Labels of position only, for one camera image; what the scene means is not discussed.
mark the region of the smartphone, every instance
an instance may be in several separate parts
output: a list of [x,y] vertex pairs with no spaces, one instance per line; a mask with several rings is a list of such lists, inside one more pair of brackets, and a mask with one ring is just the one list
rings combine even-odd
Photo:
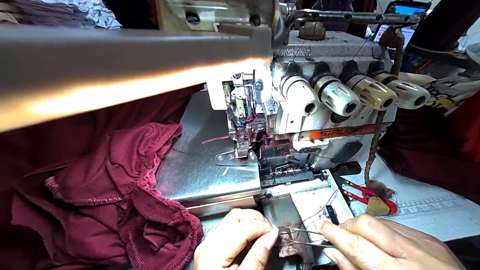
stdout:
[[[408,1],[408,0],[393,0],[390,3],[388,3],[387,8],[385,9],[385,14],[387,13],[396,13],[396,14],[409,14],[409,15],[418,15],[420,16],[420,22],[425,18],[428,9],[430,9],[430,6],[432,5],[432,2],[418,2],[418,1]],[[410,39],[413,36],[413,33],[415,32],[415,29],[417,28],[418,24],[415,25],[410,25],[402,28],[402,33],[403,36],[405,37],[405,43],[403,44],[403,49],[407,46],[407,44],[410,42]],[[385,30],[388,28],[388,25],[380,25],[377,27],[375,30],[375,33],[373,35],[373,41],[378,42],[380,40],[380,37],[382,34],[385,32]]]

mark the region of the tweezers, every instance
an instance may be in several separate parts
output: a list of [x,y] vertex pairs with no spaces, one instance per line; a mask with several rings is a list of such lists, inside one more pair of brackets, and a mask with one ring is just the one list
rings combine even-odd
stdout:
[[[319,232],[314,232],[314,231],[307,231],[307,230],[304,230],[304,229],[298,229],[298,228],[290,228],[290,227],[285,227],[286,229],[290,229],[291,231],[297,231],[297,232],[306,232],[306,233],[315,233],[315,234],[319,234],[319,235],[322,235],[321,233]],[[301,245],[313,245],[313,246],[322,246],[322,247],[335,247],[334,245],[327,245],[327,244],[313,244],[313,243],[307,243],[307,242],[299,242],[299,241],[295,241],[295,240],[289,240],[291,243],[296,243],[296,244],[301,244]]]

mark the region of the orange label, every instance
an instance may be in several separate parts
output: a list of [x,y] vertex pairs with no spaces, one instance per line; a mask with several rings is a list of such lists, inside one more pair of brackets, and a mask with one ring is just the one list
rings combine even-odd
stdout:
[[337,127],[337,128],[328,128],[313,131],[310,133],[310,140],[316,139],[327,139],[340,136],[352,136],[359,134],[368,134],[373,133],[375,129],[375,124],[361,125],[361,126],[349,126],[349,127]]

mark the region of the brown cord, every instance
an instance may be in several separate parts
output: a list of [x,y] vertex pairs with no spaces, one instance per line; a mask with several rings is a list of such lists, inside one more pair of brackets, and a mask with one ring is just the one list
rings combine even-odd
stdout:
[[[395,57],[392,69],[390,74],[398,76],[400,73],[400,68],[402,67],[402,58],[403,58],[403,44],[405,42],[405,37],[402,33],[401,27],[395,27],[393,25],[389,26],[387,30],[382,34],[378,43],[385,47],[395,48]],[[370,152],[368,154],[368,160],[365,164],[365,183],[370,180],[370,168],[372,163],[375,160],[375,153],[377,152],[378,140],[382,134],[382,123],[384,122],[386,110],[379,110],[377,114],[377,119],[375,121],[375,130],[373,132],[372,144],[370,145]]]
[[365,183],[370,180],[370,168],[375,160],[375,153],[377,151],[378,140],[380,134],[382,134],[382,124],[384,122],[386,110],[379,110],[377,114],[377,120],[375,121],[375,130],[373,132],[372,144],[370,145],[370,152],[368,153],[368,160],[365,164]]

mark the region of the phone screen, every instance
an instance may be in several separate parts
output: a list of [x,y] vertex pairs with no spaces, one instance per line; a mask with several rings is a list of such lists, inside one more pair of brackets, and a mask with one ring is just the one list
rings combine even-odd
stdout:
[[[416,8],[416,7],[406,7],[401,5],[392,5],[386,13],[396,13],[396,14],[409,14],[409,15],[418,15],[423,17],[424,14],[427,12],[425,8]],[[412,38],[415,29],[417,28],[418,24],[406,26],[402,28],[403,36],[405,37],[405,43],[403,44],[403,49],[407,46]],[[388,25],[380,25],[375,38],[373,39],[374,42],[378,42],[382,34],[387,30]]]

